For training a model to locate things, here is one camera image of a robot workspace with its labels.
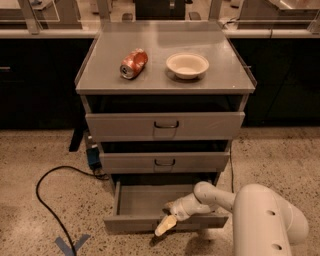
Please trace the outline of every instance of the terrazzo floor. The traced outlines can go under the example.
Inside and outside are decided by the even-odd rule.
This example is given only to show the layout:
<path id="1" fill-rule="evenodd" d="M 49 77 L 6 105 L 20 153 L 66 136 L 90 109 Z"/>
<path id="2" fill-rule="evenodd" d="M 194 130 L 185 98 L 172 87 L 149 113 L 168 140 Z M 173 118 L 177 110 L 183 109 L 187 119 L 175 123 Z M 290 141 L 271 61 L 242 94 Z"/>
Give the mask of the terrazzo floor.
<path id="1" fill-rule="evenodd" d="M 84 141 L 69 152 L 73 131 L 0 131 L 0 255 L 70 255 L 57 246 L 66 236 L 37 200 L 35 187 L 48 170 L 71 165 L 92 173 Z M 307 240 L 292 246 L 294 256 L 320 255 L 320 128 L 242 128 L 232 146 L 234 188 L 259 183 L 272 188 L 306 215 Z M 230 191 L 230 162 L 218 187 Z M 158 243 L 152 233 L 110 234 L 103 219 L 111 215 L 108 181 L 71 170 L 49 174 L 40 188 L 74 241 L 89 237 L 78 255 L 217 255 L 233 253 L 232 219 L 223 229 L 170 232 Z"/>

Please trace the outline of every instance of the drawer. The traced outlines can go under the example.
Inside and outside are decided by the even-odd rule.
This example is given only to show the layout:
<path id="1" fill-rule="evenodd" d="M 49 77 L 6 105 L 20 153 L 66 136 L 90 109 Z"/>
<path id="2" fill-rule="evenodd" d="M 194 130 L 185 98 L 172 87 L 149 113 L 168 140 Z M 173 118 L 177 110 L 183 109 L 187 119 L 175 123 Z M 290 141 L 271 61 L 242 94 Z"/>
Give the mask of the drawer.
<path id="1" fill-rule="evenodd" d="M 100 161 L 108 173 L 221 172 L 227 141 L 102 143 Z"/>
<path id="2" fill-rule="evenodd" d="M 86 119 L 96 142 L 232 139 L 244 113 L 87 114 Z"/>
<path id="3" fill-rule="evenodd" d="M 193 186 L 208 180 L 201 174 L 122 175 L 116 182 L 113 215 L 104 222 L 108 231 L 154 231 L 165 216 L 165 203 L 192 193 Z M 223 228 L 228 217 L 211 213 L 178 222 L 176 230 Z"/>

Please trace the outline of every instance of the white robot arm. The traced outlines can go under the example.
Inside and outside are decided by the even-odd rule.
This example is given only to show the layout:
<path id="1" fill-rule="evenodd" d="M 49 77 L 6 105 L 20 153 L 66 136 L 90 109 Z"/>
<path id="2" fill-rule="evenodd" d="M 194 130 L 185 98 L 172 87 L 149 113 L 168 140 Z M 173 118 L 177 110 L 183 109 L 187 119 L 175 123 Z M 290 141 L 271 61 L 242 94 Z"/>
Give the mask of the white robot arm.
<path id="1" fill-rule="evenodd" d="M 160 236 L 177 221 L 210 213 L 218 206 L 233 213 L 236 256 L 290 256 L 290 244 L 303 242 L 309 233 L 304 214 L 267 187 L 250 184 L 233 194 L 199 182 L 194 193 L 167 205 L 171 215 L 162 220 L 155 234 Z"/>

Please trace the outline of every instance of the black cable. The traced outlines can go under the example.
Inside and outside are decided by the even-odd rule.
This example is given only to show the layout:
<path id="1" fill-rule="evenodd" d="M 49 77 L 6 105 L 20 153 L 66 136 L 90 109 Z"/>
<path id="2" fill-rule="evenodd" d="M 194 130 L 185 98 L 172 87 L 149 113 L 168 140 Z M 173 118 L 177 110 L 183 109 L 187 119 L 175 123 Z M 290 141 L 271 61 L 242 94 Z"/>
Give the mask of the black cable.
<path id="1" fill-rule="evenodd" d="M 68 241 L 69 241 L 69 244 L 70 244 L 70 246 L 71 246 L 71 250 L 72 250 L 72 252 L 73 252 L 73 255 L 74 255 L 74 256 L 77 256 L 77 251 L 76 251 L 76 249 L 75 249 L 75 247 L 74 247 L 74 245 L 73 245 L 73 243 L 72 243 L 72 239 L 71 239 L 71 237 L 70 237 L 70 235 L 69 235 L 68 230 L 67 230 L 66 227 L 63 225 L 63 223 L 61 222 L 61 220 L 60 220 L 60 218 L 57 216 L 57 214 L 41 199 L 41 197 L 40 197 L 40 195 L 39 195 L 40 184 L 41 184 L 41 182 L 44 180 L 44 178 L 45 178 L 46 176 L 48 176 L 50 173 L 52 173 L 52 172 L 54 172 L 54 171 L 56 171 L 56 170 L 59 170 L 59 169 L 64 169 L 64 168 L 72 169 L 72 170 L 77 171 L 77 172 L 79 172 L 79 173 L 82 173 L 82 174 L 84 174 L 84 175 L 87 175 L 87 176 L 90 176 L 90 177 L 96 177 L 96 178 L 98 178 L 98 177 L 100 178 L 100 177 L 106 176 L 106 174 L 102 174 L 102 175 L 90 174 L 90 173 L 86 173 L 86 172 L 81 171 L 81 170 L 79 170 L 79 169 L 77 169 L 77 168 L 75 168 L 75 167 L 72 167 L 72 166 L 62 165 L 62 166 L 55 167 L 55 168 L 51 169 L 50 171 L 46 172 L 46 173 L 41 177 L 41 179 L 38 181 L 38 183 L 37 183 L 37 186 L 36 186 L 36 195 L 37 195 L 37 198 L 38 198 L 39 202 L 40 202 L 44 207 L 46 207 L 47 210 L 48 210 L 48 211 L 53 215 L 53 217 L 58 221 L 60 227 L 63 229 L 64 233 L 66 234 L 66 236 L 67 236 L 67 238 L 68 238 Z"/>
<path id="2" fill-rule="evenodd" d="M 234 193 L 234 171 L 232 164 L 232 142 L 230 144 L 230 165 L 231 165 L 231 192 Z"/>

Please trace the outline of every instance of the red soda can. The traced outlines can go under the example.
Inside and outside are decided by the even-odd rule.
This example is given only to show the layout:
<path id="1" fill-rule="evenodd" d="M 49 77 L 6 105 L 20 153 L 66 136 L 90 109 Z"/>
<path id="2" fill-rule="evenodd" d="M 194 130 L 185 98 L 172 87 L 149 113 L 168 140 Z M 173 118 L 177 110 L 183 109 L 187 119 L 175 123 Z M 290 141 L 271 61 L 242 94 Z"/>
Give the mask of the red soda can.
<path id="1" fill-rule="evenodd" d="M 120 73 L 126 79 L 139 75 L 144 65 L 148 62 L 148 55 L 142 49 L 135 49 L 121 62 Z"/>

